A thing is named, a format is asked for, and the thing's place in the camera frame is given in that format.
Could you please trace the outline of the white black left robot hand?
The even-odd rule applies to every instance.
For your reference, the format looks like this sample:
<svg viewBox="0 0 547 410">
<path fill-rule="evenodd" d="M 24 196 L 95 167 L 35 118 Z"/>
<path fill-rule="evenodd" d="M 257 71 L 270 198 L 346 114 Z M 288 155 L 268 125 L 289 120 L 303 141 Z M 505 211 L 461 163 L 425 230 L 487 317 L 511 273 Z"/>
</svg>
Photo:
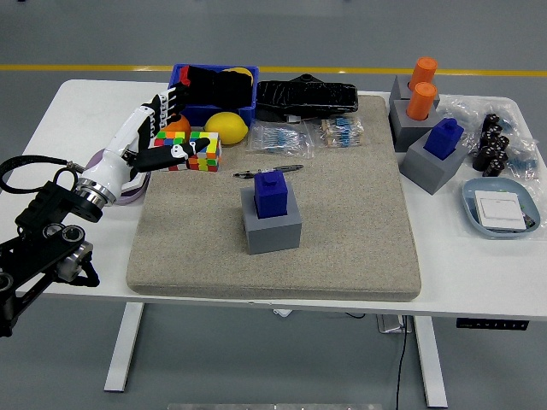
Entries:
<svg viewBox="0 0 547 410">
<path fill-rule="evenodd" d="M 136 108 L 103 150 L 102 159 L 83 172 L 76 185 L 80 191 L 96 191 L 109 202 L 121 195 L 122 185 L 136 173 L 176 166 L 206 149 L 208 138 L 188 143 L 150 147 L 158 132 L 174 121 L 185 106 L 187 87 L 178 84 Z"/>
</svg>

